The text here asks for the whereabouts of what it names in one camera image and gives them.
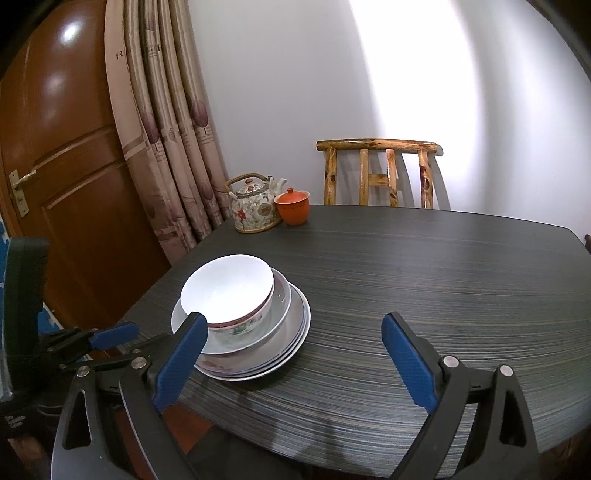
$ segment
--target curtain fold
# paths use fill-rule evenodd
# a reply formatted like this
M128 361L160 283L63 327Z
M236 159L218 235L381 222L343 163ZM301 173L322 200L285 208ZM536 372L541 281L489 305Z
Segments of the curtain fold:
M174 263L230 217L186 0L108 0L105 62L130 174Z

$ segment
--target orange cup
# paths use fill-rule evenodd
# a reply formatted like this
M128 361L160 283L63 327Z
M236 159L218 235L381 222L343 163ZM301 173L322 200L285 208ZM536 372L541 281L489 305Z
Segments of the orange cup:
M307 222L310 213L310 193L288 188L287 192L275 197L279 215L288 225L297 226Z

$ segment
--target door handle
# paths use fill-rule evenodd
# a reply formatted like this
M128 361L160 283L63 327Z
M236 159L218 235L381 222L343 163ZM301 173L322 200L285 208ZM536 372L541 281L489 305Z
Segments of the door handle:
M25 198L25 194L22 191L21 185L26 181L31 180L31 178L33 178L36 174L36 170L31 170L31 172L27 173L24 177L18 178L18 172L13 170L8 176L10 179L12 196L17 203L18 213L20 213L21 217L24 217L29 213L29 206L27 205L27 199Z

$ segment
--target blue rubber pad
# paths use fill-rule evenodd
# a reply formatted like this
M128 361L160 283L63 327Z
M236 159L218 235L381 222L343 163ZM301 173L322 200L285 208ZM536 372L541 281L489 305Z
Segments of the blue rubber pad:
M198 313L195 321L180 339L177 347L168 356L156 376L155 393L152 400L158 412L162 412L166 407L177 402L197 358L201 355L205 342L207 342L207 320Z
M382 341L415 405L433 413L439 402L433 375L390 314L382 321Z
M96 332L90 338L90 346L95 350L107 350L130 342L138 336L138 333L139 327L135 323L125 322Z

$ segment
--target orange lid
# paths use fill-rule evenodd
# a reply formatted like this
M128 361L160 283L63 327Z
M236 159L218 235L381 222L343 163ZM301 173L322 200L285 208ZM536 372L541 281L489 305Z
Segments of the orange lid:
M310 194L303 190L294 190L292 187L287 189L287 192L275 197L275 203L297 203L306 200Z

